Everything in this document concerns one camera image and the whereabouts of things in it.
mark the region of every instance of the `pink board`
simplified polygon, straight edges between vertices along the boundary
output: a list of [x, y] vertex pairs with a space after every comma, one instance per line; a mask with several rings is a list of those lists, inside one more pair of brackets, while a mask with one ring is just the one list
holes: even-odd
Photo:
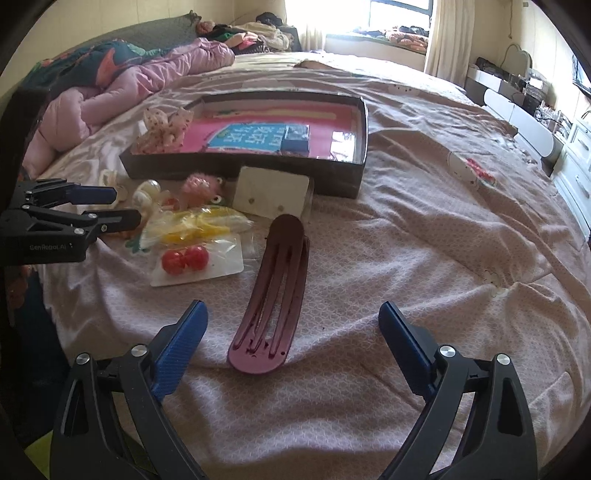
[[274, 102], [272, 107], [267, 106], [264, 109], [254, 107], [231, 112], [206, 112], [205, 116], [196, 118], [189, 126], [180, 151], [183, 153], [212, 151], [207, 148], [210, 139], [231, 124], [283, 123], [309, 125], [310, 153], [308, 156], [331, 158], [333, 133], [351, 133], [352, 115], [353, 109], [349, 106], [324, 102]]

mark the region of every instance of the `white drawer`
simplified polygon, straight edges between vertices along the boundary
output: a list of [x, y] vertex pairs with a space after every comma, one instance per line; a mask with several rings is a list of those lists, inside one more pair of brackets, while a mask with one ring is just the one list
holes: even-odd
[[569, 207], [569, 210], [574, 215], [574, 218], [577, 220], [579, 228], [583, 232], [583, 237], [589, 238], [589, 236], [591, 235], [591, 229], [589, 229], [589, 225], [587, 225], [587, 221], [585, 220], [583, 213], [575, 203], [573, 196], [567, 190], [567, 187], [564, 185], [564, 182], [562, 181], [560, 176], [554, 178], [554, 185], [556, 186], [556, 190], [558, 190], [558, 192], [560, 193], [560, 196], [566, 202], [566, 205]]
[[589, 138], [589, 134], [577, 125], [571, 138], [572, 142], [569, 147], [579, 159], [581, 168], [591, 171], [591, 138]]
[[568, 150], [563, 151], [555, 176], [563, 182], [587, 224], [591, 225], [591, 180]]

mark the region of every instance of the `pink blanket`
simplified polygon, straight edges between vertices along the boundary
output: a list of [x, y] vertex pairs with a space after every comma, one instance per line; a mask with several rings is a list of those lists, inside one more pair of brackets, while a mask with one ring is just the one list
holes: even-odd
[[22, 165], [36, 179], [55, 159], [82, 143], [112, 118], [185, 75], [211, 72], [234, 62], [223, 43], [197, 38], [142, 65], [128, 68], [103, 92], [74, 87], [53, 100], [27, 148]]

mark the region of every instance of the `curtain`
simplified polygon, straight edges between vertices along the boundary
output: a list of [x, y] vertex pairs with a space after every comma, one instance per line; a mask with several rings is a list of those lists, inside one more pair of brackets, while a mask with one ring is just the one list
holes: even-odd
[[468, 73], [475, 0], [435, 0], [425, 73], [463, 86]]
[[285, 0], [287, 24], [303, 50], [324, 50], [327, 33], [345, 33], [366, 22], [369, 0]]

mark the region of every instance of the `pink bedsheet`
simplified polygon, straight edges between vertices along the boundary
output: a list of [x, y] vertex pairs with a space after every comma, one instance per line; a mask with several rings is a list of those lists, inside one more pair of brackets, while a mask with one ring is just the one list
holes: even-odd
[[[139, 134], [147, 106], [172, 112], [201, 94], [254, 86], [363, 96], [369, 152], [361, 191], [357, 200], [314, 197], [306, 293], [287, 363], [254, 378], [226, 362], [258, 261], [239, 275], [154, 289], [153, 254], [133, 254], [117, 238], [98, 240], [83, 263], [40, 267], [68, 358], [121, 355], [201, 299], [209, 328], [164, 409], [208, 476], [375, 480], [424, 405], [378, 330], [378, 309], [391, 300], [466, 356], [512, 358], [538, 461], [547, 463], [591, 403], [591, 252], [551, 181], [528, 163], [507, 124], [447, 82], [356, 57], [245, 57], [180, 79], [48, 174], [81, 183], [96, 182], [103, 168], [123, 174], [118, 155]], [[304, 58], [356, 75], [292, 68]], [[268, 227], [255, 219], [259, 260]], [[453, 457], [468, 411], [464, 402], [439, 466]]]

